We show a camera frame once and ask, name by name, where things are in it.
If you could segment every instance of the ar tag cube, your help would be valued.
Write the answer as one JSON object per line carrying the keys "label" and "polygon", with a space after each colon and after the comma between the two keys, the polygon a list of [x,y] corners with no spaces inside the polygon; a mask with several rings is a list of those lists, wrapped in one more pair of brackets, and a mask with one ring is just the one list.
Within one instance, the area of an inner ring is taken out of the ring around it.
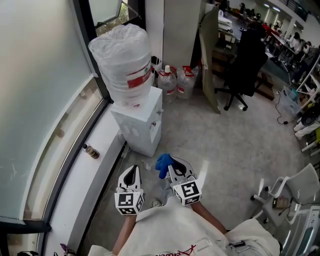
{"label": "ar tag cube", "polygon": [[121,215],[137,215],[144,203],[143,194],[143,190],[139,192],[115,193],[115,208]]}
{"label": "ar tag cube", "polygon": [[197,180],[174,185],[172,189],[175,197],[183,206],[200,201],[202,196],[201,188],[197,185]]}

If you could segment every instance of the blue cloth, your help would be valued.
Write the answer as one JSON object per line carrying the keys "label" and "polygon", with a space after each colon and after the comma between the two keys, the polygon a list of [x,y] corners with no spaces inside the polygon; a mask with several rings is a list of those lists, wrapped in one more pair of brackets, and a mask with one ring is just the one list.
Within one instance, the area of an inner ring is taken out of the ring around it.
{"label": "blue cloth", "polygon": [[162,154],[159,156],[156,164],[155,169],[160,171],[159,178],[164,179],[169,171],[168,166],[173,165],[174,161],[172,160],[169,154]]}

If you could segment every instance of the frosted glass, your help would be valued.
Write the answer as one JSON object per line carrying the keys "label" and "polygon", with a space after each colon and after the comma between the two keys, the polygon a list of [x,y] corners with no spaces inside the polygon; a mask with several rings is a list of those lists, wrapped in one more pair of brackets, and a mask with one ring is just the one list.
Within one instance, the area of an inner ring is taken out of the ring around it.
{"label": "frosted glass", "polygon": [[0,1],[0,217],[22,217],[36,155],[91,72],[67,0]]}
{"label": "frosted glass", "polygon": [[94,25],[115,18],[121,2],[121,0],[89,0]]}

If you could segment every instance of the chair base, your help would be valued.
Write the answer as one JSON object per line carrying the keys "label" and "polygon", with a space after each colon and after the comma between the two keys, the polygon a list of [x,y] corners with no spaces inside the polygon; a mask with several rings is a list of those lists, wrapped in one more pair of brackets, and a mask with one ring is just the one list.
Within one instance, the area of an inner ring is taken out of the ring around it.
{"label": "chair base", "polygon": [[243,111],[246,111],[248,109],[248,105],[245,103],[245,101],[241,98],[241,96],[237,93],[232,91],[231,89],[225,89],[225,88],[214,88],[214,93],[217,94],[218,92],[222,92],[222,93],[226,93],[226,94],[230,94],[231,98],[229,100],[228,105],[226,105],[223,109],[225,111],[228,111],[232,101],[234,100],[234,97],[236,97],[243,105],[244,108],[242,109]]}

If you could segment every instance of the red embroidered logo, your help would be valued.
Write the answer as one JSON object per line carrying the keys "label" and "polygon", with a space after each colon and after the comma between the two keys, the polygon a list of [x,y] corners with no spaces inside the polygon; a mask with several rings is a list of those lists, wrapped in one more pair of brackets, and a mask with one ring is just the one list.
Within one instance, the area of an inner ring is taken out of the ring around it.
{"label": "red embroidered logo", "polygon": [[191,253],[194,251],[196,245],[191,245],[191,248],[185,251],[177,250],[177,253],[167,253],[167,254],[157,254],[156,256],[181,256],[181,255],[188,255],[190,256]]}

